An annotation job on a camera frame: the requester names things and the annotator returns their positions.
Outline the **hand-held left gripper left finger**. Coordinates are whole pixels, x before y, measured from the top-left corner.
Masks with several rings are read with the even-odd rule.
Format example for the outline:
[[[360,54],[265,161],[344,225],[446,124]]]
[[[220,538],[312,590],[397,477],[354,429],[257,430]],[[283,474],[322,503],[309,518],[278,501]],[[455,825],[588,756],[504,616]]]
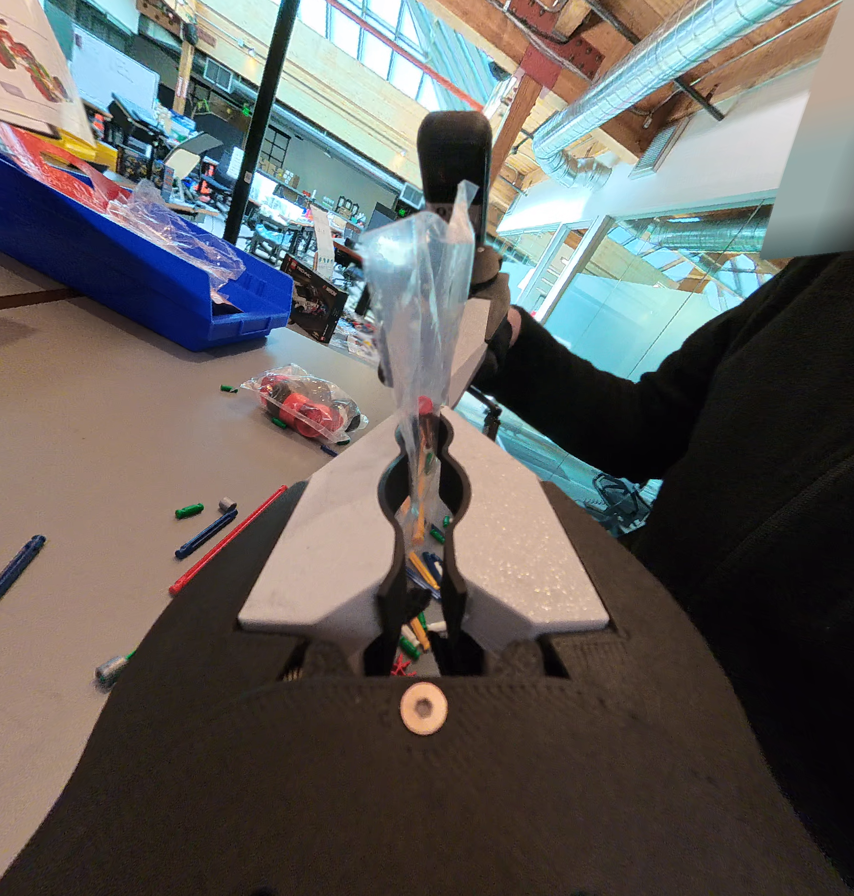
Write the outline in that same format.
[[[365,674],[389,675],[407,597],[384,492],[387,470],[406,460],[397,426],[385,420],[309,478],[239,612],[242,631],[335,644]]]

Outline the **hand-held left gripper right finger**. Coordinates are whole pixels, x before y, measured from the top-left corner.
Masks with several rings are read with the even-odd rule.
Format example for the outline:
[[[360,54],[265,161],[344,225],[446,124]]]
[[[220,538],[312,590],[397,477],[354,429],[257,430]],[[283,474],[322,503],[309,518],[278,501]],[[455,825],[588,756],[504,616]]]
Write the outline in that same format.
[[[443,676],[482,672],[488,653],[553,635],[606,629],[610,615],[533,471],[455,411],[441,414],[445,527],[442,610],[461,615],[439,637]]]

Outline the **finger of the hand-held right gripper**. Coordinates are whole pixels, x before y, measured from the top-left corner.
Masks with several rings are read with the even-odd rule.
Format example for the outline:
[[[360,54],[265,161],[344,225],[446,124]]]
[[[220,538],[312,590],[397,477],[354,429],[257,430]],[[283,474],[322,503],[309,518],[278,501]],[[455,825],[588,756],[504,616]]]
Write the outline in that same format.
[[[443,408],[456,406],[483,364],[490,310],[491,301],[485,298],[471,298],[463,305],[444,358]]]

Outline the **clear plastic bag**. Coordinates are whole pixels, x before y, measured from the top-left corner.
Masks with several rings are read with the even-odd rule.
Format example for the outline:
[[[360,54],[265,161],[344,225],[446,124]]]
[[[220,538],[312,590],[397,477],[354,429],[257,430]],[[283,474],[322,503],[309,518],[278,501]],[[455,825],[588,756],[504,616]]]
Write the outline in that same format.
[[[400,509],[407,553],[427,546],[439,496],[440,414],[475,260],[468,212],[476,194],[462,181],[450,211],[401,218],[367,235],[360,250],[379,370],[396,399],[408,459],[409,497]]]

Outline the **bag of red toy parts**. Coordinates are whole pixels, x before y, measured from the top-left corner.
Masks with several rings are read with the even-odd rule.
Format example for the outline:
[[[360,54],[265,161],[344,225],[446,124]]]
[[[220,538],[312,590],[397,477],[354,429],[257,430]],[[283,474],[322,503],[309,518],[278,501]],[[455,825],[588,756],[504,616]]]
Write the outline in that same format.
[[[295,363],[270,368],[241,383],[240,389],[254,393],[271,419],[325,444],[346,443],[369,424],[345,389]]]

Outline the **person's right forearm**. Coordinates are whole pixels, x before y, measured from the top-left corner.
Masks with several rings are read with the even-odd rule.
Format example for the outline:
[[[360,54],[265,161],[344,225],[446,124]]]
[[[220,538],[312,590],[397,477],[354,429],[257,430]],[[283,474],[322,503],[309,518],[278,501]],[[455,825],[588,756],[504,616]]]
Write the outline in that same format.
[[[500,373],[474,385],[579,460],[633,482],[665,478],[682,458],[725,460],[713,419],[714,376],[752,311],[746,302],[693,332],[632,381],[573,354],[523,308]]]

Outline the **person's right hand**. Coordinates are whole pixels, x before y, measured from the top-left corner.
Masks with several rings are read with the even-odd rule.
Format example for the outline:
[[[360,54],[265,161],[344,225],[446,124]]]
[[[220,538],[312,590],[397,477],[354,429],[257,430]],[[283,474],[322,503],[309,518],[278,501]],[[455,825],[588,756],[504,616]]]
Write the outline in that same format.
[[[500,373],[522,326],[521,310],[511,305],[509,275],[498,273],[483,285],[477,297],[490,301],[487,321],[486,353],[478,379],[488,381]]]

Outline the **red long toy rod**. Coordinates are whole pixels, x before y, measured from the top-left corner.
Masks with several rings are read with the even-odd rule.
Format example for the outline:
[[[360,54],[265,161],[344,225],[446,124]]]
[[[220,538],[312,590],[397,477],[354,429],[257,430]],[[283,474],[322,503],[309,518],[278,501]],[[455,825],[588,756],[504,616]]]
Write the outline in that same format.
[[[197,563],[179,577],[168,589],[171,597],[177,596],[195,577],[196,575],[228,544],[230,544],[241,532],[247,529],[258,517],[260,517],[265,509],[268,509],[280,496],[287,491],[287,486],[279,487],[276,492],[264,501],[264,503],[254,510],[245,520],[239,523],[229,534],[227,534],[219,543],[217,543],[207,554],[205,554]]]

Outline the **black printed box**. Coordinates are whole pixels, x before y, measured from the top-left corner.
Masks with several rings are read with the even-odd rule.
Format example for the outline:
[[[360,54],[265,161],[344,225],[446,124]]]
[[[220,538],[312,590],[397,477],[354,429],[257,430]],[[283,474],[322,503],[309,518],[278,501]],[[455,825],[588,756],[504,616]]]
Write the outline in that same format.
[[[293,282],[288,323],[316,342],[330,343],[348,298],[347,291],[289,253],[280,270]]]

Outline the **black pole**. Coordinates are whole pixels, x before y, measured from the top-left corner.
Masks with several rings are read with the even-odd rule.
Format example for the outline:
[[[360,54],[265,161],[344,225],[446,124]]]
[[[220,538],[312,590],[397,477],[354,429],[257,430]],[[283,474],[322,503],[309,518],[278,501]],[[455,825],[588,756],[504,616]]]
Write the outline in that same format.
[[[231,194],[230,209],[224,223],[224,239],[233,245],[237,244],[240,235],[265,130],[275,104],[278,83],[287,59],[299,6],[300,1],[282,1],[278,6],[275,26],[244,145],[242,162]]]

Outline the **crumpled clear plastic wrap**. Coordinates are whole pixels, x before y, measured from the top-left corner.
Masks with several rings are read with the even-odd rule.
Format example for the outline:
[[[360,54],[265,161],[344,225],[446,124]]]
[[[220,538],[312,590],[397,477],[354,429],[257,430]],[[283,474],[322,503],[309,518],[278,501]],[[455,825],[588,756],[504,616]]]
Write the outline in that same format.
[[[167,207],[161,190],[142,180],[126,197],[108,202],[106,214],[121,226],[196,266],[209,277],[213,297],[245,272],[239,254],[207,231],[202,236],[191,223]]]

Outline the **blue plastic bin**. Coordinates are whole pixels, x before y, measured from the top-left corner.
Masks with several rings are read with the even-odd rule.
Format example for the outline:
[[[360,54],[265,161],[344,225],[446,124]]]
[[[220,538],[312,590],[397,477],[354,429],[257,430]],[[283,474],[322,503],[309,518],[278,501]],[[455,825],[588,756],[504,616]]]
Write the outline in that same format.
[[[265,337],[287,325],[291,278],[242,252],[224,286],[240,309],[215,314],[206,272],[40,183],[0,153],[0,251],[187,350]]]

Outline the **red sheet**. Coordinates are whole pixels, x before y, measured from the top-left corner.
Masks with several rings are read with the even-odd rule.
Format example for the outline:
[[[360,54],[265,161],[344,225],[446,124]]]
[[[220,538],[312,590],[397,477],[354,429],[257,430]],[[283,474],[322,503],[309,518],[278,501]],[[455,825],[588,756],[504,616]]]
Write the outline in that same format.
[[[110,203],[129,200],[129,189],[114,183],[80,157],[34,133],[1,121],[0,140],[26,173],[85,207],[104,213]]]

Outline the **printed instruction sheet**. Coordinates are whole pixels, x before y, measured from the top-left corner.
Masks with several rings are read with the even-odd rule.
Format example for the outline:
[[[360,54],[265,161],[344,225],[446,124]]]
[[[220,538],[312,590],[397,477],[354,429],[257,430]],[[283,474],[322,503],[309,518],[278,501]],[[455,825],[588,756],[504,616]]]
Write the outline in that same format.
[[[0,1],[0,121],[94,145],[78,94],[40,2]]]

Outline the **silver air duct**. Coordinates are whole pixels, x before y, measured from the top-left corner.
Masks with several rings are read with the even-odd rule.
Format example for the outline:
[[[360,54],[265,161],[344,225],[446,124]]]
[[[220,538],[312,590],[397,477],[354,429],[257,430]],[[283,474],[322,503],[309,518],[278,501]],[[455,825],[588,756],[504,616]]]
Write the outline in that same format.
[[[609,169],[594,160],[571,159],[568,146],[794,5],[794,1],[687,3],[581,97],[538,127],[532,140],[537,164],[567,188],[604,185]]]

